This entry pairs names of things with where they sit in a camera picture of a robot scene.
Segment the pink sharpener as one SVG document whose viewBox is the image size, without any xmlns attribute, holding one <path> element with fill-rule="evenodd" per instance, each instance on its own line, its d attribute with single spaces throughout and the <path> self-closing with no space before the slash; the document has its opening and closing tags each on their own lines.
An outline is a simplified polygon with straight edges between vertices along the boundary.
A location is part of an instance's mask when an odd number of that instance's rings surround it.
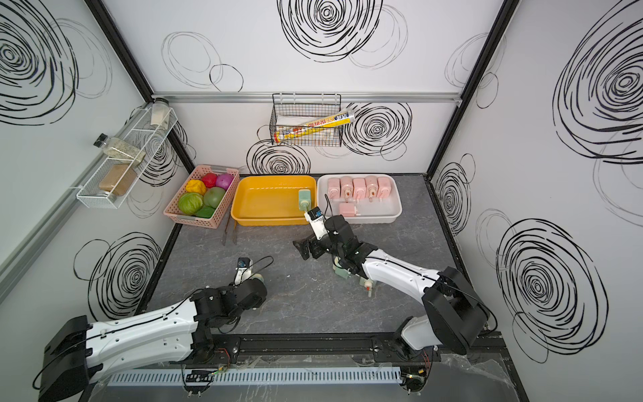
<svg viewBox="0 0 643 402">
<path fill-rule="evenodd" d="M 340 199 L 342 189 L 340 178 L 329 178 L 327 181 L 327 196 L 330 200 Z"/>
<path fill-rule="evenodd" d="M 346 202 L 353 198 L 354 186 L 353 178 L 350 176 L 343 176 L 340 179 L 342 196 Z"/>
<path fill-rule="evenodd" d="M 369 175 L 365 178 L 368 200 L 372 202 L 378 195 L 378 178 Z"/>
<path fill-rule="evenodd" d="M 344 218 L 351 218 L 359 216 L 358 208 L 355 203 L 340 203 L 339 214 Z"/>
<path fill-rule="evenodd" d="M 388 199 L 392 192 L 392 182 L 389 177 L 378 177 L 378 199 Z"/>
<path fill-rule="evenodd" d="M 367 185 L 365 178 L 354 178 L 353 179 L 353 199 L 356 202 L 359 202 L 362 199 L 366 198 Z"/>
</svg>

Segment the green sharpener square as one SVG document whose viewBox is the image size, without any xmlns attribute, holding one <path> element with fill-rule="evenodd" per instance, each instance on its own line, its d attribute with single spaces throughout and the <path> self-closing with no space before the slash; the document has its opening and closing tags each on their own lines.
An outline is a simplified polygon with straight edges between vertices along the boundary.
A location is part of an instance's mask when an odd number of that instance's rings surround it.
<svg viewBox="0 0 643 402">
<path fill-rule="evenodd" d="M 333 266 L 333 271 L 343 279 L 348 279 L 352 275 L 348 270 L 343 269 L 341 266 Z"/>
</svg>

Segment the white plastic storage box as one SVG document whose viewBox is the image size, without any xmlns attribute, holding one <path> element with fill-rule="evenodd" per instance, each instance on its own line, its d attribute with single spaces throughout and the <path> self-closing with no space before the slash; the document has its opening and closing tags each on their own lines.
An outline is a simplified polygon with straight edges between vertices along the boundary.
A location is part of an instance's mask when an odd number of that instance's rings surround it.
<svg viewBox="0 0 643 402">
<path fill-rule="evenodd" d="M 340 178 L 343 176 L 350 176 L 354 178 L 366 178 L 369 175 L 375 177 L 389 177 L 392 182 L 392 192 L 388 199 L 378 199 L 376 197 L 372 202 L 368 200 L 366 193 L 366 198 L 356 202 L 353 198 L 346 202 L 341 194 L 340 199 L 330 200 L 327 196 L 327 181 L 329 178 Z M 355 203 L 359 216 L 345 218 L 349 223 L 356 224 L 390 224 L 396 221 L 398 217 L 401 216 L 403 207 L 400 199 L 400 192 L 395 180 L 388 175 L 384 174 L 328 174 L 321 176 L 317 182 L 317 202 L 318 206 L 321 209 L 326 217 L 331 215 L 341 215 L 339 214 L 339 204 L 340 203 Z"/>
</svg>

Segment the yellow plastic storage box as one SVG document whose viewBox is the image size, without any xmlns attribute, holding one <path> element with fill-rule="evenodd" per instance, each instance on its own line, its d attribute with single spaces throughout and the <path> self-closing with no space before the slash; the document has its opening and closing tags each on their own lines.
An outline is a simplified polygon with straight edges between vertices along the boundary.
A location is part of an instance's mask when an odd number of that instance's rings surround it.
<svg viewBox="0 0 643 402">
<path fill-rule="evenodd" d="M 307 175 L 250 176 L 238 184 L 231 209 L 242 226 L 306 225 L 299 209 L 299 192 L 309 190 L 311 207 L 317 206 L 316 179 Z"/>
</svg>

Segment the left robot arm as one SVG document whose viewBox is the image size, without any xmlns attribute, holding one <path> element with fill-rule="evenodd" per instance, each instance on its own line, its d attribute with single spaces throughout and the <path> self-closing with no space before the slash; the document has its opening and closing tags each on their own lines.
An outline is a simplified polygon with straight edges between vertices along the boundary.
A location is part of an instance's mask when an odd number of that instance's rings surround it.
<svg viewBox="0 0 643 402">
<path fill-rule="evenodd" d="M 238 285 L 200 288 L 184 300 L 130 318 L 90 323 L 68 320 L 47 343 L 32 386 L 40 401 L 62 401 L 122 371 L 155 363 L 207 363 L 224 348 L 214 331 L 235 325 L 267 298 L 263 277 Z"/>
</svg>

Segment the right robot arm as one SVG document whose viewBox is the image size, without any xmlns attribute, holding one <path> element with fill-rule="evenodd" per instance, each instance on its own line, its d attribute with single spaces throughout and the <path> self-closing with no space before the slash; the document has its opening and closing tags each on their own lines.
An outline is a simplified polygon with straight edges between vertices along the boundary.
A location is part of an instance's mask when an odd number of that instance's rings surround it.
<svg viewBox="0 0 643 402">
<path fill-rule="evenodd" d="M 440 346 L 469 353 L 489 313 L 460 271 L 450 266 L 438 271 L 395 258 L 360 241 L 341 215 L 328 218 L 316 208 L 304 217 L 313 234 L 293 242 L 303 260 L 329 254 L 336 269 L 359 276 L 364 285 L 383 283 L 423 306 L 424 316 L 406 319 L 395 333 L 400 354 Z"/>
</svg>

